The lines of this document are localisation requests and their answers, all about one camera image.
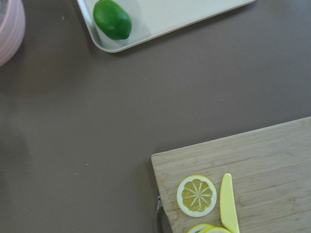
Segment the stacked lemon slice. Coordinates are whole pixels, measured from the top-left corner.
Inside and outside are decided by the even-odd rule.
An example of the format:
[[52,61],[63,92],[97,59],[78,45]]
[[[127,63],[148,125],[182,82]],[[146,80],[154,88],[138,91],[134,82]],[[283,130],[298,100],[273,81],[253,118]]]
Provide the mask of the stacked lemon slice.
[[205,228],[199,231],[199,233],[231,233],[226,228],[221,227],[212,227],[212,228]]
[[211,228],[213,228],[214,226],[210,225],[210,224],[198,224],[193,226],[192,228],[190,228],[187,233],[198,233],[200,231],[205,231],[205,230],[209,230]]

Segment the single lemon slice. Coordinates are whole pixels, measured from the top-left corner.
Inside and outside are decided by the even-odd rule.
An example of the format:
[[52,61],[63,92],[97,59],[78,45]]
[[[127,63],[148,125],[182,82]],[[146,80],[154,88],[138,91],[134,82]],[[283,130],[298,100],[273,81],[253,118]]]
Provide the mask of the single lemon slice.
[[180,182],[176,201],[180,210],[190,217],[208,215],[217,202],[216,188],[207,177],[191,175]]

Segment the pink bowl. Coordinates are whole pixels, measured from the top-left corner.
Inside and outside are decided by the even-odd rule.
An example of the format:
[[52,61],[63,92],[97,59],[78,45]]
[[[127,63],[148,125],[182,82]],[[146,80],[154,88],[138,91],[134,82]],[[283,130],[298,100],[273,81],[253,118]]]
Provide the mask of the pink bowl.
[[19,49],[26,28],[26,16],[21,0],[8,0],[0,24],[0,66],[7,63]]

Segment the front stacked lemon slice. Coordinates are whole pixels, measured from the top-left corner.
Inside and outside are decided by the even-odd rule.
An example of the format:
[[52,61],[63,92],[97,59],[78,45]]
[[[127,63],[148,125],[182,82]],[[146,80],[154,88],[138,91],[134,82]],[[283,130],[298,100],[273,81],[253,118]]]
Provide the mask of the front stacked lemon slice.
[[192,228],[190,228],[187,233],[198,233],[200,231],[205,231],[205,230],[209,230],[211,228],[213,228],[214,226],[210,225],[210,224],[198,224],[193,226]]

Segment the yellow plastic knife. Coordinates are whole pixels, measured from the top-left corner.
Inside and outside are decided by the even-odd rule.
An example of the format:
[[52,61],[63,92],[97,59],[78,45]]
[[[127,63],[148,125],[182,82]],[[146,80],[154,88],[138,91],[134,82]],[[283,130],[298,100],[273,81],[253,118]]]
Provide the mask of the yellow plastic knife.
[[231,232],[239,233],[239,223],[234,199],[232,176],[225,173],[220,189],[220,216],[222,224]]

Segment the cream rabbit tray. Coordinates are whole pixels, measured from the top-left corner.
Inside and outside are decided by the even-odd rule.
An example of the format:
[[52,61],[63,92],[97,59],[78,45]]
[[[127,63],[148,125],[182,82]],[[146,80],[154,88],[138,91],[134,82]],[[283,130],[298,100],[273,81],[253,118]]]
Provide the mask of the cream rabbit tray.
[[79,0],[78,6],[93,43],[116,53],[222,13],[251,4],[250,0],[118,0],[132,20],[125,40],[108,38],[93,18],[94,0]]

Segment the green lime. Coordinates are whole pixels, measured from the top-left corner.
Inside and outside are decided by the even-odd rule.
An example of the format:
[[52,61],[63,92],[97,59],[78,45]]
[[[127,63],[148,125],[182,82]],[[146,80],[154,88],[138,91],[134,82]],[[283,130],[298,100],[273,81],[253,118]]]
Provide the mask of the green lime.
[[93,18],[99,29],[112,40],[125,40],[132,31],[128,13],[113,0],[99,0],[93,8]]

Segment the middle stacked lemon slice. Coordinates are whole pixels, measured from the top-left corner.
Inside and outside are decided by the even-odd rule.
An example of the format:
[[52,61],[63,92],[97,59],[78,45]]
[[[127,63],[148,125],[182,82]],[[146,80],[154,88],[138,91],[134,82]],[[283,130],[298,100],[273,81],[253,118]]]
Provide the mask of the middle stacked lemon slice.
[[221,227],[212,227],[212,228],[205,228],[199,231],[199,233],[231,233],[226,228]]

